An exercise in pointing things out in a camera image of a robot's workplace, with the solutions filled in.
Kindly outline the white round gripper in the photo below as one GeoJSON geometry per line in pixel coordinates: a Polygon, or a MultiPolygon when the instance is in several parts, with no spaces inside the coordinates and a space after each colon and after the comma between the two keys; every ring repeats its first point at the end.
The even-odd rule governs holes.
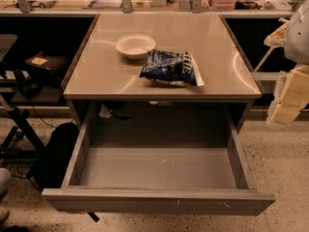
{"type": "Polygon", "coordinates": [[[288,126],[309,104],[309,0],[305,0],[290,20],[269,34],[264,45],[283,47],[285,56],[296,64],[289,72],[280,72],[275,83],[274,99],[267,112],[270,126],[288,126]]]}

